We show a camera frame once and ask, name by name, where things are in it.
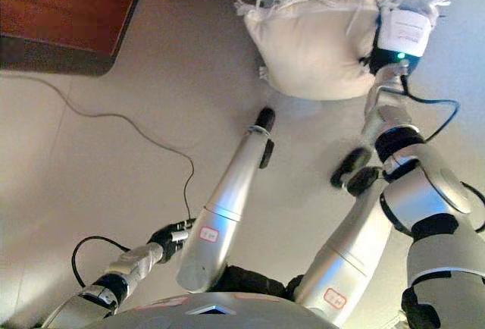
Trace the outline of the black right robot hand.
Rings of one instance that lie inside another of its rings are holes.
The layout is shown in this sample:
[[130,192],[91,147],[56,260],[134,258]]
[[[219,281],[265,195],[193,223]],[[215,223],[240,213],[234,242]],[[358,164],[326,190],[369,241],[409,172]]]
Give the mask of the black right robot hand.
[[365,64],[371,74],[408,62],[412,74],[424,55],[439,11],[431,0],[388,0],[380,6],[373,47]]

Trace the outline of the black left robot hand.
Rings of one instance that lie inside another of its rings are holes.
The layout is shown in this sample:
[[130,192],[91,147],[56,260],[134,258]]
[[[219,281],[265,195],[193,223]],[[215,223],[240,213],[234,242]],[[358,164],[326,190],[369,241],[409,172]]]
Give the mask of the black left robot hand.
[[172,256],[183,248],[189,233],[196,222],[195,218],[169,224],[154,232],[147,243],[156,243],[162,248],[162,256],[158,264],[165,264]]

